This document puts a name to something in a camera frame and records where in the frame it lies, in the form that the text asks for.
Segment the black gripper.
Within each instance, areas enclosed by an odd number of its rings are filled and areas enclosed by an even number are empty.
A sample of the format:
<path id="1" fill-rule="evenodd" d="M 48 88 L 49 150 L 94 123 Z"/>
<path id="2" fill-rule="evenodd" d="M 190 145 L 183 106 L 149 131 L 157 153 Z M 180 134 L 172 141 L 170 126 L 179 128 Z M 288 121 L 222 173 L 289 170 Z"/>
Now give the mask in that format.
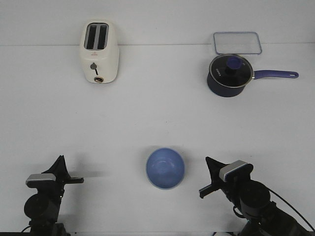
<path id="1" fill-rule="evenodd" d="M 239 198 L 233 185 L 225 183 L 220 179 L 220 170 L 227 166 L 227 164 L 221 163 L 210 157 L 206 157 L 205 160 L 209 169 L 211 184 L 199 190 L 199 197 L 203 199 L 205 196 L 221 190 L 230 202 L 238 204 Z"/>
<path id="2" fill-rule="evenodd" d="M 63 155 L 60 155 L 54 164 L 42 174 L 53 174 L 56 177 L 56 193 L 58 197 L 64 195 L 64 186 L 67 184 L 81 184 L 84 183 L 83 177 L 70 177 L 65 158 Z"/>

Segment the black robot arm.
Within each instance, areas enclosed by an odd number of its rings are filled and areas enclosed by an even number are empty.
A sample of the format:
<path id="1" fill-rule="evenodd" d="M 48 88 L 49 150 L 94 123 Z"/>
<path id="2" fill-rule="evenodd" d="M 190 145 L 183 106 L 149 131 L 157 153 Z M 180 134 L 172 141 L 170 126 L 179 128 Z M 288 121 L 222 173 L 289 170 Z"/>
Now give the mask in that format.
<path id="1" fill-rule="evenodd" d="M 314 227 L 308 231 L 291 215 L 271 201 L 273 190 L 251 179 L 253 165 L 241 160 L 230 164 L 205 158 L 211 183 L 199 190 L 200 198 L 221 190 L 233 203 L 236 216 L 247 223 L 240 236 L 313 236 Z"/>
<path id="2" fill-rule="evenodd" d="M 70 235 L 64 224 L 58 222 L 64 187 L 67 184 L 83 182 L 82 177 L 70 176 L 63 155 L 60 155 L 48 170 L 31 174 L 26 179 L 26 186 L 37 190 L 24 205 L 24 213 L 30 219 L 31 236 Z"/>

